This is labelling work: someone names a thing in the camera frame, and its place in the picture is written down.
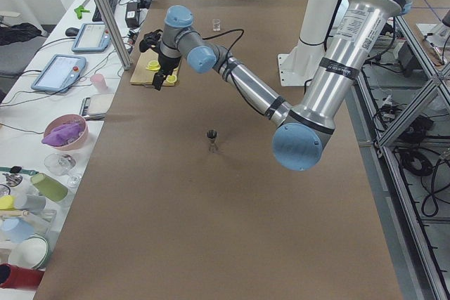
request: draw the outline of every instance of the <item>keyboard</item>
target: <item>keyboard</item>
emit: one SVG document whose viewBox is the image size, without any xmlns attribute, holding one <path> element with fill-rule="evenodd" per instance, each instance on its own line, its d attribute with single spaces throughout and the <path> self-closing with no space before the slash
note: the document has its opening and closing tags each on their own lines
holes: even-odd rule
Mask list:
<svg viewBox="0 0 450 300">
<path fill-rule="evenodd" d="M 117 5 L 117 0 L 108 0 L 108 3 L 110 4 L 111 10 L 114 13 L 115 7 Z M 92 17 L 92 21 L 102 21 L 100 11 L 97 7 L 96 11 L 94 12 L 94 16 Z"/>
</svg>

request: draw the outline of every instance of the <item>purple cloth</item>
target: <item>purple cloth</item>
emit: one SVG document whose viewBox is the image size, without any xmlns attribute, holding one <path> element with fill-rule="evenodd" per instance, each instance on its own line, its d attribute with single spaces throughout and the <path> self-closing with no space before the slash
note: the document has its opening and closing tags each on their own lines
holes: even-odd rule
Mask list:
<svg viewBox="0 0 450 300">
<path fill-rule="evenodd" d="M 70 140 L 79 138 L 79 133 L 81 132 L 81 126 L 76 122 L 63 124 L 52 129 L 50 134 L 42 139 L 42 143 L 51 145 L 52 147 L 60 147 L 68 144 Z"/>
</svg>

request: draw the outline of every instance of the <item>light blue cup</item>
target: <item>light blue cup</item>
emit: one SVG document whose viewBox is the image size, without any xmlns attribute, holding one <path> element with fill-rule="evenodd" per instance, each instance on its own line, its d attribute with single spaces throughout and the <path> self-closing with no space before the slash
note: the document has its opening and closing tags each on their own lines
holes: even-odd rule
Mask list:
<svg viewBox="0 0 450 300">
<path fill-rule="evenodd" d="M 5 219 L 1 230 L 11 242 L 23 242 L 34 234 L 34 228 L 21 218 Z"/>
</svg>

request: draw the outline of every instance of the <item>stack of dishes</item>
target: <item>stack of dishes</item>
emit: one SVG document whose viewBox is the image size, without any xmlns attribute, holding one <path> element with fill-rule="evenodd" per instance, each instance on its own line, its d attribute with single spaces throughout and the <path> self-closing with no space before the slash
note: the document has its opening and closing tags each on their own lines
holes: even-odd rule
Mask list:
<svg viewBox="0 0 450 300">
<path fill-rule="evenodd" d="M 11 251 L 8 262 L 11 265 L 38 270 L 47 264 L 50 255 L 49 242 L 40 235 L 33 235 Z"/>
</svg>

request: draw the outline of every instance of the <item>green cup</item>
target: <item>green cup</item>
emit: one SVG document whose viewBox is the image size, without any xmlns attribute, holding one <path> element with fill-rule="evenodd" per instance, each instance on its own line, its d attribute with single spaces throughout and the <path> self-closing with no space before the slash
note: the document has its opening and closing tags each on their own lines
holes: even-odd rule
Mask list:
<svg viewBox="0 0 450 300">
<path fill-rule="evenodd" d="M 68 195 L 68 189 L 63 184 L 46 174 L 36 174 L 30 180 L 41 194 L 54 202 L 60 202 Z"/>
</svg>

